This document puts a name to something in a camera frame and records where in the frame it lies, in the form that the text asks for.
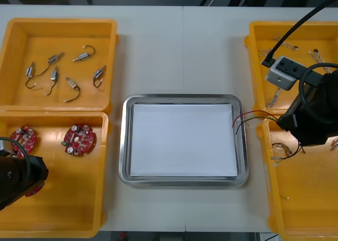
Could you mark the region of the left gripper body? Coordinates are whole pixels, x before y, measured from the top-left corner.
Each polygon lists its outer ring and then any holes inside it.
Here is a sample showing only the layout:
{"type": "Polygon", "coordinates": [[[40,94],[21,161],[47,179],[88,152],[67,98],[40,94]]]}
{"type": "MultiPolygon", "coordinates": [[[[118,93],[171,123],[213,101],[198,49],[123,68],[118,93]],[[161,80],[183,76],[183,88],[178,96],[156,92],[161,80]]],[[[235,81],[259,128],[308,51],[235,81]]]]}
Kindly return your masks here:
{"type": "Polygon", "coordinates": [[[35,195],[45,185],[49,170],[42,157],[29,156],[29,159],[31,172],[29,175],[29,181],[25,185],[23,192],[24,195],[35,195]]]}

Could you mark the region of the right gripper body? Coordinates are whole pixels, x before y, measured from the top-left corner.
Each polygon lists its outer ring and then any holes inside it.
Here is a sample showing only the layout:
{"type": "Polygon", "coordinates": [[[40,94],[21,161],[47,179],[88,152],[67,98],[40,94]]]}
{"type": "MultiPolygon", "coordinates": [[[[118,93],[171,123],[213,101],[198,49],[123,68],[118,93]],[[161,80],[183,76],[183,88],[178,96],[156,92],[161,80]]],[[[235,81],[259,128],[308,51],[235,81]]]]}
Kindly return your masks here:
{"type": "Polygon", "coordinates": [[[282,130],[290,132],[301,146],[323,145],[327,141],[323,125],[307,113],[300,95],[297,95],[287,111],[278,118],[276,124],[282,130]]]}

